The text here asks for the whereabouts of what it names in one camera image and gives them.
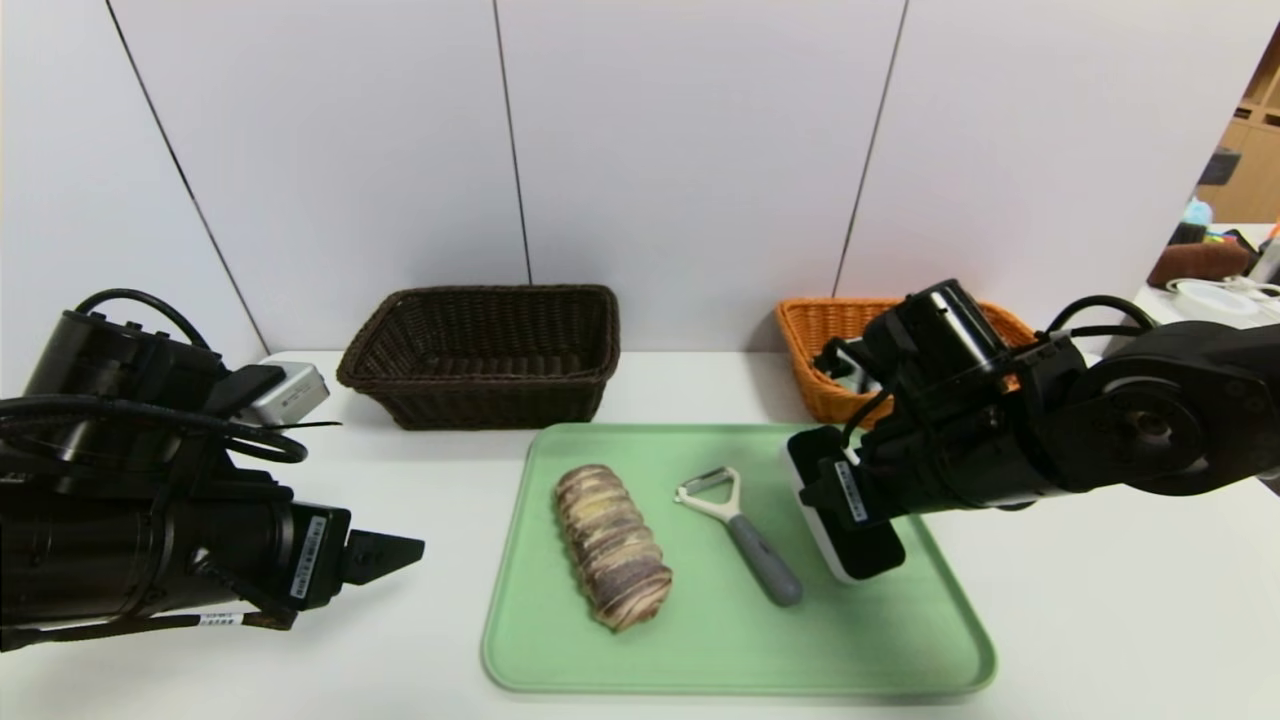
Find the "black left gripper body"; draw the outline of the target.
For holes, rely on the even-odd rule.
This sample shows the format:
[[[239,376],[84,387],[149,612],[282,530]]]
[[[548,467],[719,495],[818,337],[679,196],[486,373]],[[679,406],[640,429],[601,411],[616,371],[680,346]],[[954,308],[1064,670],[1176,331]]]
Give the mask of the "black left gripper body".
[[[152,579],[152,611],[243,601],[273,616],[339,593],[351,514],[300,502],[292,489],[202,489],[175,501]]]

